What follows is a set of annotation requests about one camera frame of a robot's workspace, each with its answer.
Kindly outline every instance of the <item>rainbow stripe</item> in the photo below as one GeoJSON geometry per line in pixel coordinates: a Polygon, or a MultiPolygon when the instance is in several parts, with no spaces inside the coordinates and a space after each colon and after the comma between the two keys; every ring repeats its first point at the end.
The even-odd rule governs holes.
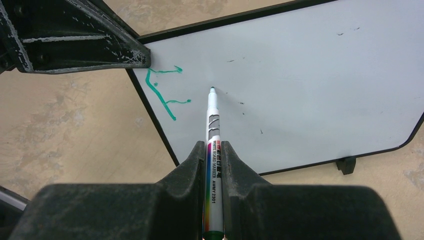
{"type": "Polygon", "coordinates": [[[204,201],[203,232],[209,232],[209,213],[211,212],[211,152],[212,143],[207,145],[206,161],[206,199],[204,201]]]}

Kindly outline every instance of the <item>beige floor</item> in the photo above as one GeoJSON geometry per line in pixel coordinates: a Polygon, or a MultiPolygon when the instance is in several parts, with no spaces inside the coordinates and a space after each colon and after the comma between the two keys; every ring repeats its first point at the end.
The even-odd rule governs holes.
{"type": "MultiPolygon", "coordinates": [[[[142,35],[281,1],[106,2],[142,35]]],[[[0,116],[0,185],[29,199],[51,183],[152,183],[175,167],[122,69],[5,72],[0,116]]],[[[352,175],[326,164],[265,178],[274,184],[369,186],[386,202],[404,239],[424,239],[424,129],[400,150],[359,159],[352,175]]]]}

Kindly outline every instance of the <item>green marker stroke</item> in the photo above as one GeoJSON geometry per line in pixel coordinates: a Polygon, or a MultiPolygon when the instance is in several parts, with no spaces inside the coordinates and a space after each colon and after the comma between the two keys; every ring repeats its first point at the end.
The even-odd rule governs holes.
{"type": "Polygon", "coordinates": [[[191,103],[192,100],[191,99],[187,99],[187,101],[177,101],[177,100],[169,100],[169,101],[165,101],[164,98],[162,97],[162,94],[156,89],[156,86],[158,86],[158,84],[155,82],[154,86],[152,85],[152,83],[150,83],[150,75],[153,73],[155,74],[169,74],[169,73],[182,73],[183,69],[179,66],[175,66],[175,70],[170,70],[170,71],[156,71],[153,70],[151,68],[149,68],[147,70],[147,75],[145,78],[145,82],[147,84],[147,86],[156,94],[156,96],[159,98],[160,102],[162,103],[163,107],[165,107],[165,110],[168,112],[169,116],[171,117],[172,120],[176,121],[177,118],[174,116],[174,114],[172,113],[171,109],[168,107],[168,104],[187,104],[187,103],[191,103]]]}

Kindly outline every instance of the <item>whiteboard stand foot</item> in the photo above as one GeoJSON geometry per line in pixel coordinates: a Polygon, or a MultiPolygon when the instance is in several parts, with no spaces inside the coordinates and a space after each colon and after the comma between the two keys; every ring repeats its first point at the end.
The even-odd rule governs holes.
{"type": "Polygon", "coordinates": [[[335,163],[337,164],[337,169],[340,170],[343,175],[353,174],[355,165],[357,164],[357,158],[346,157],[336,161],[335,163]]]}

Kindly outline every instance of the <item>white board surface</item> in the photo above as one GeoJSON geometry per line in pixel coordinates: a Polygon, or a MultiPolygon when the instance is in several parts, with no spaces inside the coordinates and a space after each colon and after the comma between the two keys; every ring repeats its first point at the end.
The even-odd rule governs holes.
{"type": "Polygon", "coordinates": [[[180,163],[205,140],[214,86],[221,139],[278,171],[407,141],[424,112],[423,23],[422,0],[338,0],[146,44],[171,72],[134,72],[180,163]]]}

